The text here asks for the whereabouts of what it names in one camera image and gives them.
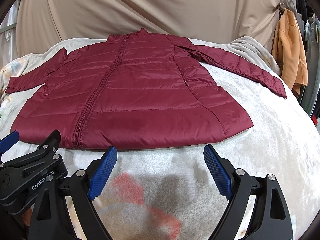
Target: quilted stitching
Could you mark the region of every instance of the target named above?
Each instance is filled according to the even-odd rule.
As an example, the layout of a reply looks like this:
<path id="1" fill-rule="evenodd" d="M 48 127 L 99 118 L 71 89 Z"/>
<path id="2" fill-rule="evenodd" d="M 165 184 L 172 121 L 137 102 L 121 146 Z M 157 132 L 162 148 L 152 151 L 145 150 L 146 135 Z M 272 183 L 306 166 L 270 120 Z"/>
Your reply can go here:
<path id="1" fill-rule="evenodd" d="M 12 125 L 21 140 L 40 143 L 58 129 L 60 146 L 71 148 L 81 127 L 80 148 L 158 148 L 219 142 L 250 128 L 246 111 L 198 60 L 285 97 L 282 82 L 256 65 L 182 37 L 141 30 L 88 48 L 72 52 L 70 66 L 57 69 L 49 60 L 15 78 L 18 89 L 31 88 L 41 82 L 34 81 L 37 72 L 56 69 L 45 76 L 48 94 L 38 90 Z"/>

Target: white fuzzy blanket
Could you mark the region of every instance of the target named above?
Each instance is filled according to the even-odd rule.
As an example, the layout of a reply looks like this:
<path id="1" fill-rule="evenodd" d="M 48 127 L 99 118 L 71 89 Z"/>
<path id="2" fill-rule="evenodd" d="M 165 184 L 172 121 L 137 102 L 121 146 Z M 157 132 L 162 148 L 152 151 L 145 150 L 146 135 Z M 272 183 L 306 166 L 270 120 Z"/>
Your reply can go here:
<path id="1" fill-rule="evenodd" d="M 0 138 L 9 133 L 25 101 L 39 88 L 7 95 L 4 90 L 11 75 L 31 71 L 62 47 L 70 52 L 101 41 L 83 38 L 62 41 L 43 55 L 29 54 L 4 67 L 0 71 Z M 226 45 L 191 41 L 229 50 L 273 75 L 273 71 L 279 73 L 270 53 L 250 37 Z M 258 83 L 215 66 L 203 66 L 244 107 L 254 124 L 213 146 L 221 157 L 250 175 L 277 176 L 291 214 L 294 239 L 298 239 L 320 208 L 320 135 L 316 127 L 286 85 L 288 98 L 284 99 Z M 101 196 L 93 202 L 111 236 L 115 240 L 207 240 L 228 202 L 219 195 L 204 163 L 203 148 L 204 145 L 198 145 L 119 152 Z M 3 155 L 3 161 L 34 150 L 36 145 L 19 142 Z M 58 153 L 71 175 L 100 158 L 103 152 L 59 149 Z M 253 200 L 236 239 L 245 233 Z M 68 206 L 78 237 L 85 239 L 70 198 Z"/>

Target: hanging clothes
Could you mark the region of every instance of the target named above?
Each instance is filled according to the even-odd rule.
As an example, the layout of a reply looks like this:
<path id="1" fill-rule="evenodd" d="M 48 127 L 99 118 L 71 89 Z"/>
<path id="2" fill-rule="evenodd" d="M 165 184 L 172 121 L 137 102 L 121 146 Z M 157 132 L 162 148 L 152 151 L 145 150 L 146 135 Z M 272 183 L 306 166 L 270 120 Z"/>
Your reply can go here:
<path id="1" fill-rule="evenodd" d="M 278 21 L 272 55 L 280 67 L 280 77 L 298 98 L 300 87 L 308 85 L 308 68 L 296 17 L 288 9 Z"/>
<path id="2" fill-rule="evenodd" d="M 320 86 L 319 42 L 317 31 L 317 25 L 319 25 L 319 21 L 317 20 L 315 15 L 310 18 L 310 21 L 311 24 L 307 25 L 306 28 L 306 39 L 308 44 L 306 58 L 308 65 L 309 86 L 305 88 L 301 100 L 301 106 L 309 116 L 311 116 L 312 111 L 315 107 Z"/>
<path id="3" fill-rule="evenodd" d="M 306 0 L 296 0 L 297 5 L 297 13 L 301 14 L 302 21 L 305 23 L 308 22 L 308 12 L 307 12 L 307 4 Z"/>

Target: beige curtain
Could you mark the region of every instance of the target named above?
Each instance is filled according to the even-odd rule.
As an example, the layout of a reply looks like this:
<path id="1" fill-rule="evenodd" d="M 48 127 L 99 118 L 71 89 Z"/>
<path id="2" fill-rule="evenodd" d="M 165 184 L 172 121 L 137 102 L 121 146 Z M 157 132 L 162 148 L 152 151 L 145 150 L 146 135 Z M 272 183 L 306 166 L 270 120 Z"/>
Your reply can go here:
<path id="1" fill-rule="evenodd" d="M 251 36 L 269 51 L 278 0 L 21 0 L 19 56 L 59 41 L 101 38 L 145 28 L 216 43 Z"/>

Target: orange garment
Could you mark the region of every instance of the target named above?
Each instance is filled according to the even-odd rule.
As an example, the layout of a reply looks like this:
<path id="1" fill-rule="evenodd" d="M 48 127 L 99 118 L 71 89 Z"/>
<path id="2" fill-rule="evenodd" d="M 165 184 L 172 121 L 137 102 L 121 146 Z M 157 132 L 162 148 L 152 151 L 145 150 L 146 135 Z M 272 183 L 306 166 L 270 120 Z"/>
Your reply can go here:
<path id="1" fill-rule="evenodd" d="M 296 17 L 287 9 L 276 27 L 272 55 L 281 70 L 280 77 L 298 98 L 300 87 L 308 85 L 307 60 Z"/>

